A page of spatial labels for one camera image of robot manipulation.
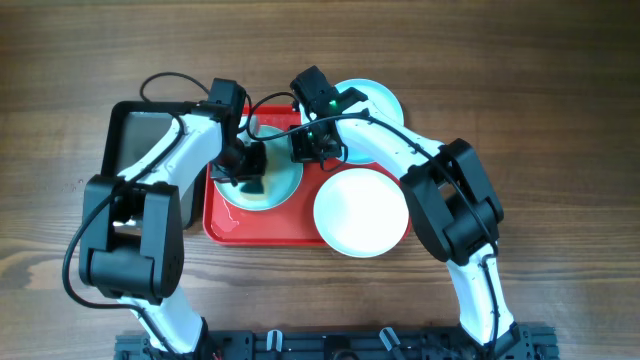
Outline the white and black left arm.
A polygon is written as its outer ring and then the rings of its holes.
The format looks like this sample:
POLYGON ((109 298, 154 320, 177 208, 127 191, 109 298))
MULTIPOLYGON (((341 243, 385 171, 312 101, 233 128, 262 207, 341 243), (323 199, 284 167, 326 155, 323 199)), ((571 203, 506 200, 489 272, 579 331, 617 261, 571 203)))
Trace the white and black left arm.
POLYGON ((234 149, 252 108, 226 102, 123 101, 112 110, 104 164, 113 164, 126 117, 166 113, 171 125, 136 163, 94 176, 85 188, 83 221, 68 250, 78 251, 83 283, 97 288, 105 309, 138 315, 154 351, 176 359, 214 359, 206 320, 179 288, 184 266, 181 199, 211 162, 234 149))

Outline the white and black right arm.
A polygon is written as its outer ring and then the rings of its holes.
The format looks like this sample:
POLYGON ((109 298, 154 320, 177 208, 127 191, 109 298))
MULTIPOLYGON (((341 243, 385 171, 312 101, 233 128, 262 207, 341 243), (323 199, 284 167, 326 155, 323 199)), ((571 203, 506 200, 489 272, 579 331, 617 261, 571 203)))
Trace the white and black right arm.
POLYGON ((477 344, 497 346, 514 323, 497 267, 504 210, 473 147, 430 140, 366 109, 299 128, 334 130, 342 145, 398 179, 415 234, 451 275, 461 327, 477 344))

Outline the white plate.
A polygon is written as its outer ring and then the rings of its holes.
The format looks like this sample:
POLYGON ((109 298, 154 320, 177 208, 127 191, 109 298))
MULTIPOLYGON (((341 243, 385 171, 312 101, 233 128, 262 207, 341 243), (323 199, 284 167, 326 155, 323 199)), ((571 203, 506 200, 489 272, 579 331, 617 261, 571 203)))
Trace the white plate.
POLYGON ((367 168, 330 177, 315 197, 313 219, 329 247, 355 258, 388 252, 409 227, 409 211, 399 186, 389 176, 367 168))

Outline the pale green plate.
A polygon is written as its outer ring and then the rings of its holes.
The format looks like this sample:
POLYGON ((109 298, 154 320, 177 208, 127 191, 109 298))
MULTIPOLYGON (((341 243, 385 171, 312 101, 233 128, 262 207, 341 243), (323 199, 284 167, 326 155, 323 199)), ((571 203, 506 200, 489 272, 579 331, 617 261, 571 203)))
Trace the pale green plate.
POLYGON ((249 195, 240 191, 242 183, 214 182, 216 190, 235 207, 248 211, 265 211, 287 201, 301 183, 304 167, 291 161, 287 137, 264 142, 267 151, 267 167, 263 177, 265 193, 249 195))

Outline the green and yellow sponge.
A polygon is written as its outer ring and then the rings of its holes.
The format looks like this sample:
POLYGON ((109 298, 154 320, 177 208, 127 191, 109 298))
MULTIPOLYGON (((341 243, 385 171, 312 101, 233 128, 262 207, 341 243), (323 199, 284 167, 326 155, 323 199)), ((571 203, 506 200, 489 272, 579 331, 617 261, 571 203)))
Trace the green and yellow sponge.
POLYGON ((252 177, 240 187, 240 191, 249 195, 261 195, 265 193, 265 185, 262 176, 252 177))

